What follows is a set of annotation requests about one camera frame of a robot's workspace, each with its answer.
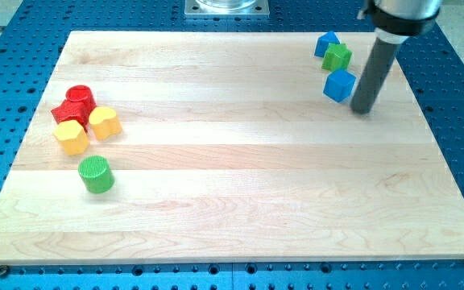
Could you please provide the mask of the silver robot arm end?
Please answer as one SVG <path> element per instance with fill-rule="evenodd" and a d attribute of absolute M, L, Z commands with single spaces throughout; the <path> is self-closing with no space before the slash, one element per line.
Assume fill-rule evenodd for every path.
<path fill-rule="evenodd" d="M 383 42 L 402 44 L 430 31 L 440 9 L 441 0 L 365 0 L 357 18 L 368 16 Z"/>

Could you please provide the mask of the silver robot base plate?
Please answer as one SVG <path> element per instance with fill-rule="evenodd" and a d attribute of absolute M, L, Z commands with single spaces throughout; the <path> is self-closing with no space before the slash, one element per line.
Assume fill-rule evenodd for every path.
<path fill-rule="evenodd" d="M 268 0 L 185 0 L 184 15 L 189 18 L 267 17 Z"/>

